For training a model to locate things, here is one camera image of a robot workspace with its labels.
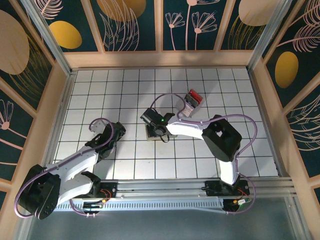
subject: beige circle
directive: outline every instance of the beige circle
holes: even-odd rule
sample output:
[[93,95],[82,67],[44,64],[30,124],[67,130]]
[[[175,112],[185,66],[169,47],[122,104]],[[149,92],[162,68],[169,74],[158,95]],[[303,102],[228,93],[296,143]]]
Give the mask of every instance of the beige circle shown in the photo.
[[8,74],[22,73],[29,61],[28,36],[20,23],[0,10],[0,69]]
[[289,87],[295,80],[299,69],[297,56],[290,51],[282,53],[275,64],[275,82],[282,89]]
[[239,18],[249,26],[263,26],[269,22],[280,0],[241,0]]

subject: wall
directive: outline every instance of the wall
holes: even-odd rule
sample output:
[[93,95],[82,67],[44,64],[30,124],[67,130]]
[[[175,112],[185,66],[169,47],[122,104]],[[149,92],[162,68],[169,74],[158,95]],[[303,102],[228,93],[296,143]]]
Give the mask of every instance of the wall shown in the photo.
[[12,239],[14,199],[47,147],[66,75],[15,0],[0,5],[0,233]]
[[291,4],[254,69],[275,146],[320,238],[320,2]]
[[71,67],[81,68],[246,65],[279,1],[35,3]]

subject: yellow oval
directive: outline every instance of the yellow oval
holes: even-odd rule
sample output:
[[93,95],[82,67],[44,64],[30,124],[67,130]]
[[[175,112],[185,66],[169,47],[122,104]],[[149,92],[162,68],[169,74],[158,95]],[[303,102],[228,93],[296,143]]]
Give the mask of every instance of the yellow oval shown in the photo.
[[82,44],[80,32],[66,21],[55,21],[49,28],[57,43],[66,49],[76,49]]
[[282,89],[285,89],[295,80],[299,68],[297,56],[285,51],[280,55],[275,65],[275,82]]
[[0,69],[8,74],[22,73],[29,61],[28,35],[10,14],[0,10]]
[[120,22],[131,19],[125,11],[123,2],[128,10],[132,9],[136,18],[144,13],[147,4],[146,0],[97,0],[96,2],[105,15]]
[[249,26],[263,26],[276,9],[280,0],[241,0],[239,18]]

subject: red object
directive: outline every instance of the red object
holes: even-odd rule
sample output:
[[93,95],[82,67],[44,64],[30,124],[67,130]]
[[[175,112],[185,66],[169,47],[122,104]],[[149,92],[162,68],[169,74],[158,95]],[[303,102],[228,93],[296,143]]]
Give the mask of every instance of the red object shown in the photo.
[[195,90],[191,89],[189,91],[189,95],[193,97],[198,102],[198,104],[202,102],[203,97],[200,96]]

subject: floor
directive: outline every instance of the floor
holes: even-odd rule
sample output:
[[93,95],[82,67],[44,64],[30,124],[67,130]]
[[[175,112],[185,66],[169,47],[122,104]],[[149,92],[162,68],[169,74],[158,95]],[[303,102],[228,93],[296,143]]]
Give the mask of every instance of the floor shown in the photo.
[[[239,158],[239,171],[248,177],[278,176],[278,171],[253,88],[245,68],[125,69],[78,71],[57,146],[62,160],[93,138],[89,123],[99,117],[121,122],[126,134],[116,150],[91,169],[101,179],[217,178],[216,160],[204,141],[178,136],[168,143],[146,141],[140,116],[160,94],[183,96],[194,89],[206,99],[193,119],[245,114],[258,126],[258,139]],[[176,113],[177,97],[164,96],[155,107],[163,115]],[[242,135],[241,146],[254,128],[244,118],[230,118]]]

